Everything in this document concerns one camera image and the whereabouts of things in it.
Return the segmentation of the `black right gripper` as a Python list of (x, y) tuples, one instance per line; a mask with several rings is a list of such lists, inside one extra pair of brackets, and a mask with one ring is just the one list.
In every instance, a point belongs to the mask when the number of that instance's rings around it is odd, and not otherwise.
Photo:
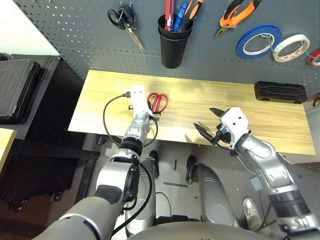
[[(209, 108), (209, 110), (219, 118), (221, 118), (226, 113), (224, 110), (214, 108), (214, 107)], [(197, 129), (197, 131), (200, 133), (200, 135), (203, 136), (206, 140), (208, 140), (213, 146), (218, 146), (223, 150), (232, 150), (230, 148), (231, 134), (224, 125), (222, 124), (217, 125), (216, 127), (217, 131), (214, 137), (211, 134), (209, 134), (207, 130), (201, 125), (197, 123), (194, 123), (193, 125)], [(220, 142), (227, 144), (227, 146), (222, 146)]]

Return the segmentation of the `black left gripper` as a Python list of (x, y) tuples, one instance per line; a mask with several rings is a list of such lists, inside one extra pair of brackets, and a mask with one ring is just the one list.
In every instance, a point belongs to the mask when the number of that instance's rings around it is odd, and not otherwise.
[[(134, 107), (132, 105), (129, 105), (128, 106), (128, 110), (129, 111), (133, 111), (134, 110)], [(155, 118), (158, 118), (161, 116), (161, 112), (160, 111), (151, 111), (152, 112), (152, 116), (155, 117)]]

